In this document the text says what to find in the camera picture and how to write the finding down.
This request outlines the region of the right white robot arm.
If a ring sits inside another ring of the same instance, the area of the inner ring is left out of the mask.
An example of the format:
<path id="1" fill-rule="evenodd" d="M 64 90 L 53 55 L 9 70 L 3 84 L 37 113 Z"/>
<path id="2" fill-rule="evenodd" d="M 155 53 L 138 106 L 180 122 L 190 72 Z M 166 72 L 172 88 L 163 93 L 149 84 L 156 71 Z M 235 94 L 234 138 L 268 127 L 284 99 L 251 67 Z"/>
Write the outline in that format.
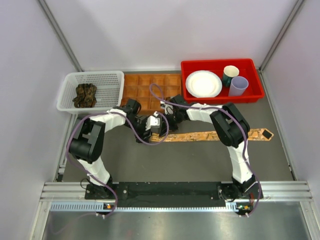
<path id="1" fill-rule="evenodd" d="M 182 121 L 201 121 L 213 124 L 218 139 L 228 149 L 232 164 L 231 199 L 254 196 L 256 200 L 262 197 L 261 184 L 253 172 L 248 154 L 248 137 L 250 126 L 233 103 L 225 105 L 207 105 L 187 103 L 181 95 L 162 101 L 172 109 L 167 115 L 169 126 L 174 131 Z"/>

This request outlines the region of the orange patterned tie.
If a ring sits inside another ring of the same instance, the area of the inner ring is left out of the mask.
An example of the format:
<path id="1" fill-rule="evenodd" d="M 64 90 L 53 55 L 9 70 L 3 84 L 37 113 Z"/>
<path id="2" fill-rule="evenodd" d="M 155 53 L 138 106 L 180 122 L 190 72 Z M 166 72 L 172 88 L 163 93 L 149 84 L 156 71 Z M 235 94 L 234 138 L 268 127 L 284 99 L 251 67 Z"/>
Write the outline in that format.
<path id="1" fill-rule="evenodd" d="M 248 132 L 249 141 L 269 142 L 274 134 L 267 128 L 253 128 Z M 160 137 L 153 133 L 149 138 L 151 142 L 203 142 L 203 141 L 218 141 L 219 137 L 216 131 L 202 131 L 169 134 L 166 138 Z"/>

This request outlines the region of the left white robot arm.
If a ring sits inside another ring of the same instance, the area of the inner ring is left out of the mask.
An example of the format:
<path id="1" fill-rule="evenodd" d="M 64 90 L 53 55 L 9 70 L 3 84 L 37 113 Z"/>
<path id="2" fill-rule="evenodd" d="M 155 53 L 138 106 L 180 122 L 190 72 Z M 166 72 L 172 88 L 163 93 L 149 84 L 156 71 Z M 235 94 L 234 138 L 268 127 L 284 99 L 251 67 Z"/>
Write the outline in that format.
<path id="1" fill-rule="evenodd" d="M 152 133 L 167 130 L 167 124 L 158 112 L 150 116 L 138 116 L 141 107 L 137 100 L 130 98 L 125 105 L 116 106 L 102 115 L 90 116 L 84 121 L 78 119 L 79 127 L 70 142 L 69 153 L 89 177 L 85 189 L 87 200 L 103 200 L 113 195 L 113 180 L 101 158 L 106 132 L 126 126 L 135 131 L 137 142 L 149 143 Z"/>

